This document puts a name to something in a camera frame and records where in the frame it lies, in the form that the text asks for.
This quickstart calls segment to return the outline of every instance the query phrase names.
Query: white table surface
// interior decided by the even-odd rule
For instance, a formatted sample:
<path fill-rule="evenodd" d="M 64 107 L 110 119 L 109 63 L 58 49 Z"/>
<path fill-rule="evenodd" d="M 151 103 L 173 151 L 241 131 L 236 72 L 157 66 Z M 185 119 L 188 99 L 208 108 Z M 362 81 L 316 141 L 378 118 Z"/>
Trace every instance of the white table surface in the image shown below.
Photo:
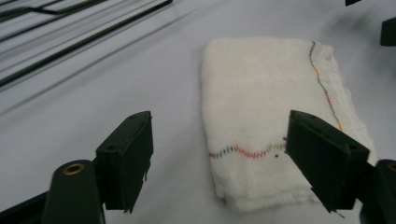
<path fill-rule="evenodd" d="M 200 109 L 200 62 L 205 44 L 224 36 L 334 46 L 378 156 L 396 160 L 396 48 L 379 46 L 381 22 L 394 16 L 393 0 L 351 7 L 343 0 L 175 0 L 0 90 L 0 211 L 48 190 L 57 167 L 92 160 L 126 117 L 150 110 L 155 152 L 148 182 L 134 212 L 106 211 L 107 223 L 360 223 L 359 202 L 341 218 L 310 203 L 236 213 L 216 198 Z"/>

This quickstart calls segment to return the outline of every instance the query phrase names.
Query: white towel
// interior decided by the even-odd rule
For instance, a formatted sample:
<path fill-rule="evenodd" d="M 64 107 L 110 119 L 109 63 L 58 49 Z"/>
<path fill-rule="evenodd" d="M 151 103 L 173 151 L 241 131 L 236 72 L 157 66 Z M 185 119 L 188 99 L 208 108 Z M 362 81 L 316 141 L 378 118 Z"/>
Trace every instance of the white towel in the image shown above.
<path fill-rule="evenodd" d="M 205 48 L 202 112 L 216 193 L 241 211 L 315 201 L 284 153 L 289 113 L 326 120 L 372 150 L 333 49 L 279 38 L 222 38 Z"/>

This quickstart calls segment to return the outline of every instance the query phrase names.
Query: red stitching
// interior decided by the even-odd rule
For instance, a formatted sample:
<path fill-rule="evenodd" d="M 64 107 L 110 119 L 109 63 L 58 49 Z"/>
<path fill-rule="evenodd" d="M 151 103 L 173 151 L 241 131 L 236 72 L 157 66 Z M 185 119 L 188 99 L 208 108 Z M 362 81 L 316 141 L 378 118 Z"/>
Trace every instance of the red stitching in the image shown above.
<path fill-rule="evenodd" d="M 265 150 L 256 151 L 256 152 L 247 151 L 246 149 L 236 145 L 235 147 L 226 147 L 221 152 L 218 152 L 218 153 L 209 152 L 209 157 L 212 159 L 219 159 L 219 158 L 222 158 L 226 154 L 231 154 L 233 152 L 237 152 L 246 158 L 254 160 L 254 159 L 266 157 L 268 152 L 270 152 L 271 150 L 275 150 L 275 149 L 285 150 L 286 144 L 284 144 L 284 143 L 283 144 L 274 144 L 274 145 L 270 144 L 265 148 Z"/>

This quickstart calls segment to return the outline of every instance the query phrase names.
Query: brass insert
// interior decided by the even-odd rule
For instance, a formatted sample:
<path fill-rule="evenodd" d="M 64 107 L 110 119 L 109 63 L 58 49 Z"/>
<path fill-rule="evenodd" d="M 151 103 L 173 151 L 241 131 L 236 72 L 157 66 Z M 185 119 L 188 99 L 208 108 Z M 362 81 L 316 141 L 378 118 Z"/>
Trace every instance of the brass insert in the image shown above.
<path fill-rule="evenodd" d="M 388 164 L 388 168 L 393 172 L 396 172 L 396 162 Z"/>
<path fill-rule="evenodd" d="M 84 170 L 85 166 L 82 163 L 74 163 L 64 168 L 64 175 L 75 175 Z"/>

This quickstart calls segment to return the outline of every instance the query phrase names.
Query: black rod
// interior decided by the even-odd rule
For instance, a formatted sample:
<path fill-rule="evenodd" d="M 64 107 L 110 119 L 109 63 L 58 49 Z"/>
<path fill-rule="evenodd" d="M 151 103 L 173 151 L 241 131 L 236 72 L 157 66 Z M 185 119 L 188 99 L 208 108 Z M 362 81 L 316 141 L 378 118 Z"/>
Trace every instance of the black rod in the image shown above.
<path fill-rule="evenodd" d="M 76 44 L 74 44 L 74 45 L 72 45 L 70 47 L 62 49 L 62 50 L 50 55 L 49 57 L 47 57 L 47 58 L 45 58 L 45 59 L 43 59 L 43 60 L 41 60 L 41 61 L 39 61 L 37 63 L 33 63 L 33 64 L 23 68 L 22 70 L 14 73 L 12 75 L 9 75 L 8 77 L 0 79 L 0 88 L 10 84 L 13 81 L 16 81 L 16 80 L 20 79 L 22 77 L 25 77 L 29 73 L 34 72 L 35 70 L 37 70 L 37 69 L 39 69 L 39 68 L 41 68 L 41 67 L 43 67 L 43 66 L 45 66 L 45 65 L 47 65 L 49 63 L 54 62 L 54 61 L 62 58 L 63 56 L 65 56 L 65 55 L 67 55 L 67 54 L 69 54 L 69 53 L 71 53 L 71 52 L 73 52 L 73 51 L 75 51 L 77 49 L 80 49 L 80 48 L 90 44 L 91 42 L 101 38 L 102 36 L 107 35 L 107 34 L 109 34 L 111 32 L 114 32 L 114 31 L 120 29 L 121 27 L 123 27 L 123 26 L 125 26 L 125 25 L 127 25 L 127 24 L 129 24 L 129 23 L 131 23 L 133 21 L 137 21 L 137 20 L 147 16 L 148 14 L 150 14 L 150 13 L 156 11 L 156 10 L 171 4 L 172 2 L 173 2 L 173 0 L 167 0 L 167 1 L 164 1 L 164 2 L 162 2 L 160 4 L 158 4 L 157 6 L 154 6 L 154 7 L 151 7 L 149 9 L 146 9 L 146 10 L 144 10 L 142 12 L 139 12 L 139 13 L 133 15 L 132 17 L 130 17 L 130 18 L 124 20 L 124 21 L 120 21 L 119 23 L 114 24 L 114 25 L 106 28 L 103 31 L 101 31 L 99 33 L 96 33 L 95 35 L 91 35 L 91 36 L 89 36 L 89 37 L 77 42 Z"/>

